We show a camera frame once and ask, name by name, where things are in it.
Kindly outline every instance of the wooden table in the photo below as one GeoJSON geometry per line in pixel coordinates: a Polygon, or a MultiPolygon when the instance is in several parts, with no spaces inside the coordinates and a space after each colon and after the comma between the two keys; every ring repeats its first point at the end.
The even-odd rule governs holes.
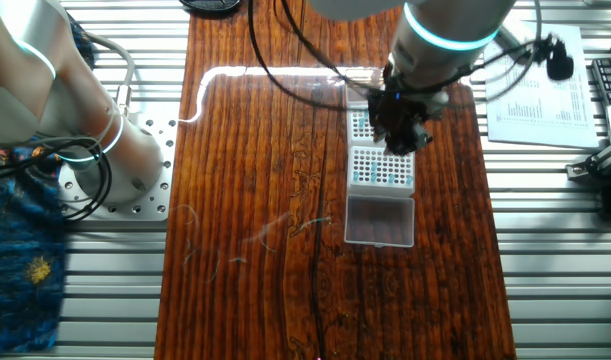
{"type": "MultiPolygon", "coordinates": [[[[336,63],[383,65],[396,11],[332,23],[290,4],[336,63]]],[[[313,66],[272,3],[256,7],[268,63],[313,66]]],[[[415,246],[376,249],[343,242],[345,115],[222,66],[258,66],[245,9],[191,21],[181,117],[197,95],[201,115],[178,136],[155,358],[514,359],[471,92],[452,89],[469,110],[431,123],[417,155],[415,246]]],[[[294,71],[286,86],[342,101],[294,71]]]]}

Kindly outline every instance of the robotic arm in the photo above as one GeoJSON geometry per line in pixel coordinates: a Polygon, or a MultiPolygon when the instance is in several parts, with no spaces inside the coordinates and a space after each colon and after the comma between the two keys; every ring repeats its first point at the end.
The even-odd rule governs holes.
{"type": "MultiPolygon", "coordinates": [[[[147,191],[162,170],[158,144],[127,115],[78,53],[57,0],[0,0],[1,146],[34,136],[94,137],[112,167],[107,201],[122,203],[147,191]]],[[[84,148],[58,154],[86,193],[98,190],[99,170],[84,148]]]]}
{"type": "Polygon", "coordinates": [[[554,52],[556,57],[554,49],[557,48],[557,67],[565,68],[562,71],[565,76],[552,79],[571,77],[571,58],[564,53],[564,45],[559,43],[556,47],[551,38],[547,43],[539,43],[542,47],[535,46],[532,53],[525,49],[509,51],[520,49],[526,40],[534,38],[519,21],[508,17],[515,1],[309,0],[322,15],[343,20],[369,16],[404,3],[383,73],[385,87],[367,93],[374,139],[385,139],[387,151],[397,155],[416,151],[432,141],[423,123],[438,116],[447,104],[444,86],[462,76],[464,70],[471,69],[492,41],[522,65],[537,51],[547,58],[543,55],[534,58],[539,63],[548,60],[549,64],[549,54],[554,52]]]}

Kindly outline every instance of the blue patterned cloth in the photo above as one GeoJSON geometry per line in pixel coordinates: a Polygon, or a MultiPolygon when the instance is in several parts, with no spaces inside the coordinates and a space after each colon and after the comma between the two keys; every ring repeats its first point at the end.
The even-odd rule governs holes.
{"type": "MultiPolygon", "coordinates": [[[[93,67],[93,46],[72,19],[79,52],[93,67]]],[[[0,150],[0,165],[41,149],[0,150]]],[[[0,180],[0,354],[50,349],[57,336],[65,278],[64,221],[57,201],[60,161],[0,180]]]]}

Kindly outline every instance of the plastic box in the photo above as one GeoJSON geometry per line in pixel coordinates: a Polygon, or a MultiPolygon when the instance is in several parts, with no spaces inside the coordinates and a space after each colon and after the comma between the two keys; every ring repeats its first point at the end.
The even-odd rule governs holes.
{"type": "Polygon", "coordinates": [[[376,247],[414,246],[414,200],[347,196],[345,242],[376,247]]]}

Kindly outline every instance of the mounting plate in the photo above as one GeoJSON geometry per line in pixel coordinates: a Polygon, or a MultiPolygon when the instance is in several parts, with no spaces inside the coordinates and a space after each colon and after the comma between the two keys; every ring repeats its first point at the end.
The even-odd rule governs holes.
{"type": "MultiPolygon", "coordinates": [[[[84,222],[141,222],[165,221],[169,213],[169,202],[172,191],[172,174],[176,153],[177,120],[152,119],[147,114],[131,114],[130,121],[152,134],[163,153],[163,171],[156,185],[140,198],[125,204],[103,204],[84,222]]],[[[59,199],[63,215],[73,214],[83,208],[89,198],[76,182],[72,169],[63,166],[59,177],[59,199]]]]}

